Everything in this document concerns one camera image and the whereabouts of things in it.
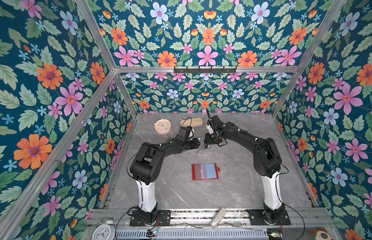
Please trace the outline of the red card holder wallet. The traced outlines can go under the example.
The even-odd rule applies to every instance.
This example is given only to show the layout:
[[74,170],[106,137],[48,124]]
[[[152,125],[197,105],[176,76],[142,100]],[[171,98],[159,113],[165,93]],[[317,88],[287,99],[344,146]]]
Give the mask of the red card holder wallet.
[[216,163],[192,164],[193,181],[217,180],[220,169]]

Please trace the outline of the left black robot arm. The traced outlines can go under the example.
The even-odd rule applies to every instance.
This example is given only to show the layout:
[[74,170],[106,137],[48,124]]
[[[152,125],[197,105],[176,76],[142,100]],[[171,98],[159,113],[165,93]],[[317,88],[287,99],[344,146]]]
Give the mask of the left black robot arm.
[[158,219],[158,202],[155,181],[160,175],[164,159],[200,147],[192,127],[180,127],[179,133],[165,143],[143,143],[130,164],[128,174],[139,188],[139,203],[135,214],[145,225],[153,225]]

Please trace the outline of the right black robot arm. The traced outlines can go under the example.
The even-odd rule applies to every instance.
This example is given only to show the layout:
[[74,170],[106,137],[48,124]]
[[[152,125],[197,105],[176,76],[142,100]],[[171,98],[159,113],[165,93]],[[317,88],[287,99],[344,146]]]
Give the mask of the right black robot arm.
[[264,188],[264,211],[262,217],[269,225],[277,223],[285,211],[285,204],[280,195],[280,174],[282,159],[275,141],[250,134],[232,122],[224,123],[218,116],[207,112],[207,130],[204,146],[222,147],[227,140],[235,142],[253,154],[253,166],[262,177]]

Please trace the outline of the pink round clock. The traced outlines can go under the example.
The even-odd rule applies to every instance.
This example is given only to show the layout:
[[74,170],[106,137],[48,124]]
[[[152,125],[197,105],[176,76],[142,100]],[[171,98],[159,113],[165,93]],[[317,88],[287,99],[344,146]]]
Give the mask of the pink round clock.
[[159,135],[167,135],[172,130],[172,123],[167,119],[160,119],[154,124],[155,131]]

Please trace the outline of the white remote control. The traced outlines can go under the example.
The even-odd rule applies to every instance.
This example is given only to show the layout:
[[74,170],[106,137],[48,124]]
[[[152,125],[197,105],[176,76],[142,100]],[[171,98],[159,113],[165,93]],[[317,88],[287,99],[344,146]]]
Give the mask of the white remote control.
[[219,223],[224,219],[226,213],[227,213],[227,210],[225,208],[221,208],[217,212],[217,214],[214,216],[214,218],[212,219],[210,226],[212,228],[216,228],[219,225]]

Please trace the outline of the white alarm clock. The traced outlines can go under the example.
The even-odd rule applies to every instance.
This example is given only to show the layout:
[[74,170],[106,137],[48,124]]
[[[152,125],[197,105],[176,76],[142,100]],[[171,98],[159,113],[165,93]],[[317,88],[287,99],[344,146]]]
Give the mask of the white alarm clock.
[[116,239],[116,229],[113,225],[103,224],[98,226],[93,234],[92,240],[115,240]]

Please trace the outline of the plush toy animal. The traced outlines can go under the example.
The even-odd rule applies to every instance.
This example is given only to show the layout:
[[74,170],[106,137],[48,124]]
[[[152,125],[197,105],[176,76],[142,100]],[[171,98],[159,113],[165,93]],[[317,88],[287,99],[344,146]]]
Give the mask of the plush toy animal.
[[311,229],[311,233],[315,240],[333,240],[333,236],[327,232],[325,228]]

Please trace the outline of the black hook rail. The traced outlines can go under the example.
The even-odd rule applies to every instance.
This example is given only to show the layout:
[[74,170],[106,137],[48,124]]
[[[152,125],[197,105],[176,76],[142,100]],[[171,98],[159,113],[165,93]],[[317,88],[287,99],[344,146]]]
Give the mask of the black hook rail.
[[180,74],[231,74],[237,72],[237,67],[174,67],[173,71]]

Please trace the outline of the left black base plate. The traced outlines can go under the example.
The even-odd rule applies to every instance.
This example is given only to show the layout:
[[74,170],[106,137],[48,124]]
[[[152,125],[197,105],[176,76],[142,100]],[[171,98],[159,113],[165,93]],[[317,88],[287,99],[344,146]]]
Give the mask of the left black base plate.
[[142,210],[133,211],[130,227],[154,227],[170,225],[171,211],[155,210],[152,213],[147,213]]

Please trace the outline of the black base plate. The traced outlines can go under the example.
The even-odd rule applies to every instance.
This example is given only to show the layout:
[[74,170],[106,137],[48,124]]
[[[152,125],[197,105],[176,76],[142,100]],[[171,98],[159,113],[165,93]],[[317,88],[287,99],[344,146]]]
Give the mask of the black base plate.
[[147,213],[142,210],[133,211],[130,227],[154,227],[170,225],[171,211],[155,210],[152,213]]
[[292,223],[288,212],[270,211],[270,210],[247,210],[252,226],[290,226]]

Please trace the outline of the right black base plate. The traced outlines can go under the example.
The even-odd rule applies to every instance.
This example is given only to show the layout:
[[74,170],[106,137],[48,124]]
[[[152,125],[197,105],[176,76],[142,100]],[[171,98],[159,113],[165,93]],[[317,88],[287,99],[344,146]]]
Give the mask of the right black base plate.
[[292,223],[288,212],[270,211],[270,210],[247,210],[252,226],[290,226]]

